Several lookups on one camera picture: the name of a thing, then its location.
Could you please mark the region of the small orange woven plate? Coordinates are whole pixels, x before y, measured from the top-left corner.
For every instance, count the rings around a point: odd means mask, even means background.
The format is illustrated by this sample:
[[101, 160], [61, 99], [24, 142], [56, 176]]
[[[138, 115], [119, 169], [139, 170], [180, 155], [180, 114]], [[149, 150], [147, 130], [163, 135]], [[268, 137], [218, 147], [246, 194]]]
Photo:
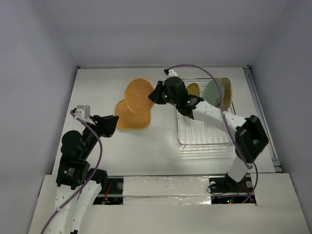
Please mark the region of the small orange woven plate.
[[131, 112], [141, 115], [152, 109], [154, 103], [149, 95], [154, 91], [152, 83], [145, 78], [132, 80], [125, 90], [125, 101]]

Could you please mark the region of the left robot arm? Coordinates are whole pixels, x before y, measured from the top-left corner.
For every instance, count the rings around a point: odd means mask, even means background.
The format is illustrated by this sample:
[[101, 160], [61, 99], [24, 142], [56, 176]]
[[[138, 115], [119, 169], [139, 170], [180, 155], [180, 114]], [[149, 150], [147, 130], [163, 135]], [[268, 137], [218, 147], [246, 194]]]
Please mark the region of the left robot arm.
[[83, 222], [97, 195], [108, 187], [107, 172], [99, 169], [98, 163], [91, 168], [87, 158], [95, 145], [103, 148], [101, 137], [109, 138], [114, 134], [119, 117], [72, 116], [85, 129], [82, 133], [68, 131], [61, 139], [54, 212], [43, 227], [43, 234], [81, 233]]

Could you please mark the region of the large orange woven plate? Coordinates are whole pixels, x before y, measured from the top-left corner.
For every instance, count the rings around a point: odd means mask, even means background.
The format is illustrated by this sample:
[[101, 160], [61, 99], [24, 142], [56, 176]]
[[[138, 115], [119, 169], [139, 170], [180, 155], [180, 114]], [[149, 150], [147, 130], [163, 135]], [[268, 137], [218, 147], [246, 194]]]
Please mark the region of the large orange woven plate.
[[117, 103], [115, 115], [119, 117], [117, 127], [121, 130], [142, 130], [151, 123], [151, 110], [143, 114], [135, 114], [128, 108], [125, 100]]

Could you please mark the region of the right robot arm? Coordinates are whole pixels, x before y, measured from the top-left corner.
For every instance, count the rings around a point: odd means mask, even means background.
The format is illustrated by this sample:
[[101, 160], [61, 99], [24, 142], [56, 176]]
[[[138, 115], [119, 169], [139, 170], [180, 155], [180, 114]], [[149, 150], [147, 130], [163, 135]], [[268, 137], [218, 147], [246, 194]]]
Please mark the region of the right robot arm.
[[222, 83], [217, 78], [213, 79], [213, 83], [220, 97], [219, 107], [211, 105], [203, 97], [190, 95], [179, 77], [159, 81], [148, 98], [159, 105], [169, 103], [181, 115], [210, 124], [229, 134], [236, 157], [224, 177], [210, 179], [210, 191], [213, 194], [237, 193], [243, 188], [248, 171], [254, 167], [256, 158], [269, 140], [258, 117], [241, 117], [225, 111]]

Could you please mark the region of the green rimmed woven plate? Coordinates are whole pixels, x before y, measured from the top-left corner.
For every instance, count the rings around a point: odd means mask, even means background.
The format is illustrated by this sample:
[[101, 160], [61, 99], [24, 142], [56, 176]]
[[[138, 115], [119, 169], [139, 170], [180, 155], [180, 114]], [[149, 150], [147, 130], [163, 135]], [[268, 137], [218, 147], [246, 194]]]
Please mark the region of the green rimmed woven plate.
[[195, 82], [193, 82], [187, 86], [187, 92], [189, 95], [201, 97], [200, 87]]

